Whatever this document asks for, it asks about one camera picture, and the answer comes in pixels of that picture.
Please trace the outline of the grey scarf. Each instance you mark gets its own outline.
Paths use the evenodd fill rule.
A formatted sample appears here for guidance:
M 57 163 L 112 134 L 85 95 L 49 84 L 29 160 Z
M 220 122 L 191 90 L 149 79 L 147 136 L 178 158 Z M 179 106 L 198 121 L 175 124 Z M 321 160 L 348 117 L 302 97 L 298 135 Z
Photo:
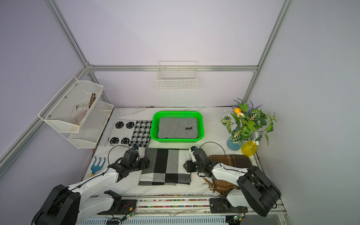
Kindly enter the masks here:
M 197 139 L 197 118 L 163 117 L 159 121 L 158 138 L 160 139 Z

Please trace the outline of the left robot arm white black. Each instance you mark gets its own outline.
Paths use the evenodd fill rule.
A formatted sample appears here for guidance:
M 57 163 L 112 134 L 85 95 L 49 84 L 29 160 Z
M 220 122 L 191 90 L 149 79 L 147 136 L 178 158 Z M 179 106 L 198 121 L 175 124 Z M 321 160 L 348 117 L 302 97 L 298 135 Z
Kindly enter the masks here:
M 70 186 L 58 185 L 52 189 L 43 206 L 32 219 L 33 225 L 76 225 L 97 214 L 130 214 L 135 210 L 135 200 L 122 201 L 122 196 L 102 189 L 126 178 L 131 172 L 149 167 L 150 161 L 140 158 L 136 148 L 127 150 L 124 156 L 94 175 Z

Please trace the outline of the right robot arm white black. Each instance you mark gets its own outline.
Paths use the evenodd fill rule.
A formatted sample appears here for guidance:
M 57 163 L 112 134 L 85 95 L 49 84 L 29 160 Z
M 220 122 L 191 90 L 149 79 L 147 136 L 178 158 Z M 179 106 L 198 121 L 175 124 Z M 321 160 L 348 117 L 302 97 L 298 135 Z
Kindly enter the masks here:
M 191 160 L 183 166 L 187 172 L 203 174 L 215 181 L 225 181 L 238 186 L 225 195 L 210 199 L 212 213 L 246 213 L 250 208 L 262 217 L 266 217 L 281 198 L 280 190 L 256 166 L 237 168 L 211 161 L 203 149 L 196 146 L 189 150 Z

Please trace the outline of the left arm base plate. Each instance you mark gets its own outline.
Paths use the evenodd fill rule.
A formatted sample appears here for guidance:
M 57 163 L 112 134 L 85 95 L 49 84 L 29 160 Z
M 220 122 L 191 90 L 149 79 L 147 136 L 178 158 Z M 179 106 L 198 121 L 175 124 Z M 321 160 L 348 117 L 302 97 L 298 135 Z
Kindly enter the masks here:
M 136 199 L 115 200 L 109 210 L 100 212 L 98 215 L 128 215 L 135 210 L 136 205 Z

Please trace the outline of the green plastic basket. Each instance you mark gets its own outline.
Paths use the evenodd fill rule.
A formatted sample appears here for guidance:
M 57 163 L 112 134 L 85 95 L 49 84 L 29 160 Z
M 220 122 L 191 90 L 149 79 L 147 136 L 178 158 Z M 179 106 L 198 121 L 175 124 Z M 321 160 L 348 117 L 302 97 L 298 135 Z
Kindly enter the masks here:
M 176 118 L 197 118 L 199 137 L 197 139 L 160 139 L 158 138 L 159 121 L 163 117 L 176 117 Z M 151 138 L 161 143 L 195 143 L 204 137 L 203 116 L 195 111 L 161 111 L 153 116 L 151 127 Z

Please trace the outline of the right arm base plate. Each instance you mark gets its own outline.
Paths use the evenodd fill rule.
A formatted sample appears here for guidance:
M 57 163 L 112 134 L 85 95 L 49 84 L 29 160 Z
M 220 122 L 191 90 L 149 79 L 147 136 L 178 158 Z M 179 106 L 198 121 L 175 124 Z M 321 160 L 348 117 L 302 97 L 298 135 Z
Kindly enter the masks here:
M 226 199 L 210 198 L 211 213 L 247 213 L 248 208 L 244 206 L 234 207 Z

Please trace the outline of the black white checked scarf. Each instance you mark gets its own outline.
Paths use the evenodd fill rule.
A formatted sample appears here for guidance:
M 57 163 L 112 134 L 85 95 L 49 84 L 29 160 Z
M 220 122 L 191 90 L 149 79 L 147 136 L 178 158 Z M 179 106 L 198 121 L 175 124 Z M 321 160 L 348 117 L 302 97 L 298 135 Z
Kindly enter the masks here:
M 188 150 L 147 148 L 144 155 L 149 167 L 142 170 L 140 186 L 189 186 L 191 173 L 184 164 L 190 160 Z

